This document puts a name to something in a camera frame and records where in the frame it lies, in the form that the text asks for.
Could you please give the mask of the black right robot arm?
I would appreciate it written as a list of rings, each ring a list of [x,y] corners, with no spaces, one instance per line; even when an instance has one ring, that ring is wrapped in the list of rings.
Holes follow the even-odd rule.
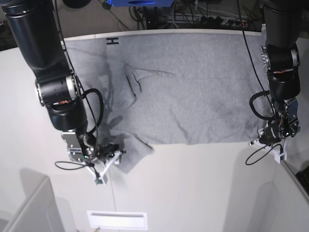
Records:
[[[119,164],[123,154],[119,145],[98,143],[103,113],[94,118],[93,129],[87,128],[87,95],[96,94],[100,104],[103,97],[95,88],[83,90],[64,42],[56,1],[3,0],[0,6],[36,77],[39,102],[46,108],[53,127],[62,132],[71,159],[87,166],[96,162],[104,166]]]

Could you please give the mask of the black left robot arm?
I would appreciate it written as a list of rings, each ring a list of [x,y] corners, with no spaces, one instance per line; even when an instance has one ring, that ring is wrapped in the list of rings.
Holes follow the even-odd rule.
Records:
[[[249,101],[252,112],[267,121],[258,132],[261,144],[273,145],[300,131],[296,99],[300,93],[300,57],[296,41],[301,32],[302,12],[307,5],[305,0],[265,0],[262,3],[266,44],[261,48],[261,56],[269,90],[254,94]],[[262,96],[271,97],[273,116],[262,116],[256,111],[253,102]]]

